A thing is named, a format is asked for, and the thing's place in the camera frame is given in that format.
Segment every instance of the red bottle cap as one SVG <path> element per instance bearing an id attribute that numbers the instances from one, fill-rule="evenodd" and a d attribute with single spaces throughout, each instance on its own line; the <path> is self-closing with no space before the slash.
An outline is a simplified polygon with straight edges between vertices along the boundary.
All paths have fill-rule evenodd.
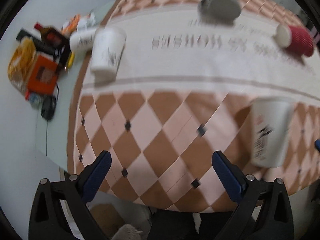
<path id="1" fill-rule="evenodd" d="M 36 30 L 43 30 L 43 26 L 40 23 L 36 23 L 35 26 L 33 26 Z"/>

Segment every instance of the snack package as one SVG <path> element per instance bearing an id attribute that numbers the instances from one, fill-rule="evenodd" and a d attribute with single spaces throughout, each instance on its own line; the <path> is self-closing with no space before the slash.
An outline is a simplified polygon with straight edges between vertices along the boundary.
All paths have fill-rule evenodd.
<path id="1" fill-rule="evenodd" d="M 23 95 L 26 92 L 26 84 L 31 74 L 36 57 L 36 47 L 33 41 L 24 37 L 15 50 L 8 66 L 8 78 Z"/>
<path id="2" fill-rule="evenodd" d="M 61 33 L 66 37 L 70 37 L 70 35 L 82 29 L 87 29 L 96 25 L 96 18 L 94 13 L 90 13 L 86 16 L 81 16 L 77 14 L 73 16 L 68 22 L 65 22 L 62 26 Z"/>

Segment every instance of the table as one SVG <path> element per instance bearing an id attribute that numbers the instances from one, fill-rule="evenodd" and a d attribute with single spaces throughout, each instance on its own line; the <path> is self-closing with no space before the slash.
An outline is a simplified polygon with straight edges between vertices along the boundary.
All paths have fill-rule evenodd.
<path id="1" fill-rule="evenodd" d="M 258 179 L 283 178 L 289 194 L 319 177 L 312 143 L 320 130 L 319 55 L 294 58 L 271 39 L 276 22 L 299 19 L 269 0 L 239 0 L 251 13 L 243 10 L 232 26 L 208 23 L 199 1 L 116 1 L 108 24 L 127 32 L 126 48 L 109 84 L 91 75 L 84 58 L 70 105 L 69 172 L 107 149 L 112 167 L 101 190 L 186 212 L 235 207 L 211 167 L 215 150 Z M 249 106 L 260 95 L 297 101 L 287 158 L 276 169 L 249 162 Z"/>

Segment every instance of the upside-down cup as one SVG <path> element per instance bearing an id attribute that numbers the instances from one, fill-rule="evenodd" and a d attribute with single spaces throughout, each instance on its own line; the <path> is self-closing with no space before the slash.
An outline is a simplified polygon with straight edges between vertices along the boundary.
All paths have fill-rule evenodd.
<path id="1" fill-rule="evenodd" d="M 314 52 L 313 39 L 304 27 L 279 24 L 275 40 L 279 47 L 297 55 L 311 57 Z"/>
<path id="2" fill-rule="evenodd" d="M 251 163 L 276 168 L 284 163 L 289 144 L 289 124 L 294 104 L 291 98 L 260 97 L 252 101 Z"/>

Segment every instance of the logo on cup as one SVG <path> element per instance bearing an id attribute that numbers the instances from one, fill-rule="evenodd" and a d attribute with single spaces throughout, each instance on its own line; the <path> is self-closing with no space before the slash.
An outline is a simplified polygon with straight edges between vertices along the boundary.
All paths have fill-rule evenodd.
<path id="1" fill-rule="evenodd" d="M 263 150 L 267 144 L 267 135 L 273 130 L 274 129 L 269 127 L 269 125 L 266 125 L 263 129 L 257 132 L 258 139 L 254 142 L 255 158 L 261 158 L 262 160 L 265 159 L 265 156 L 263 156 Z"/>

